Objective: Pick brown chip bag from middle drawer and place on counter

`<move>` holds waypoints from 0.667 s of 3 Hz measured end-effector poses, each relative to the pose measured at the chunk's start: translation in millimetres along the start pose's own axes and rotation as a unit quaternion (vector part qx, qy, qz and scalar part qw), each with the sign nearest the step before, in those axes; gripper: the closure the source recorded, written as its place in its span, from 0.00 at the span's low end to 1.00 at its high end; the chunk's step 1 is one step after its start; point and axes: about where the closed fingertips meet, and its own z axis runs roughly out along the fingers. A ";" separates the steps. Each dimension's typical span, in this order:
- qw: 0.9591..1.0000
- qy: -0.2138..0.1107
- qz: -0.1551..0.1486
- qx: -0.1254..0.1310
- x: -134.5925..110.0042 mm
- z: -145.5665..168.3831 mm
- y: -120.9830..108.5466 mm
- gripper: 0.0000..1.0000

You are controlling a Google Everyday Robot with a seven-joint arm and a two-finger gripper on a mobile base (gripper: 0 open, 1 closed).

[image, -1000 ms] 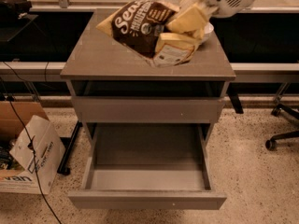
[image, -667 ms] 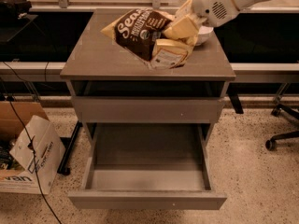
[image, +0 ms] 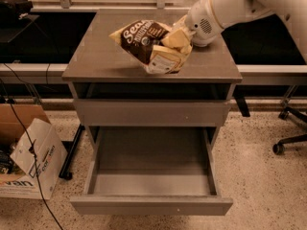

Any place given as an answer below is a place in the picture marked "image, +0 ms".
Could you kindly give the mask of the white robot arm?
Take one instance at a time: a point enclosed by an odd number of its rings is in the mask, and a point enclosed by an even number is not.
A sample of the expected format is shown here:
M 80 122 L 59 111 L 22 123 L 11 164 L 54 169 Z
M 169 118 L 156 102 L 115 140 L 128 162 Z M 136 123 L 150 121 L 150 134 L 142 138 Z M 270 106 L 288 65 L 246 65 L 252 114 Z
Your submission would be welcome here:
M 271 14 L 307 61 L 307 0 L 198 0 L 171 28 L 181 28 L 195 45 L 205 47 L 225 29 Z

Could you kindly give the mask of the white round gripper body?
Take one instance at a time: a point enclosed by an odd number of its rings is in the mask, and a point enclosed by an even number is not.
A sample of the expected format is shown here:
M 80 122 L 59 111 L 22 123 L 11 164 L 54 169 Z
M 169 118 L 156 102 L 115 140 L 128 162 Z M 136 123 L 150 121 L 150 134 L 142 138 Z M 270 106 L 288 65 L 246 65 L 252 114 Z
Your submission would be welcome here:
M 213 11 L 212 0 L 196 2 L 187 13 L 185 25 L 193 33 L 193 42 L 212 42 L 224 30 Z

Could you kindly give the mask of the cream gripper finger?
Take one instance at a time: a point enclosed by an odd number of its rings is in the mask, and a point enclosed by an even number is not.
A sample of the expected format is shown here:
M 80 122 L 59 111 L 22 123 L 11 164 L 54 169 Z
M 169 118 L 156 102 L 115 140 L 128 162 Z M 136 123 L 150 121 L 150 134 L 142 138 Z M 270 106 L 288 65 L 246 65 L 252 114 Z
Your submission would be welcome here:
M 169 48 L 183 48 L 191 43 L 195 32 L 188 28 L 185 20 L 186 16 L 183 15 L 179 21 L 173 24 L 171 31 L 161 39 L 164 46 Z
M 153 53 L 154 54 L 159 54 L 167 59 L 177 61 L 179 64 L 183 64 L 186 59 L 190 56 L 192 52 L 192 46 L 188 45 L 186 47 L 183 47 L 182 49 L 178 48 L 168 48 L 165 46 L 159 46 L 159 45 L 154 45 L 153 46 Z

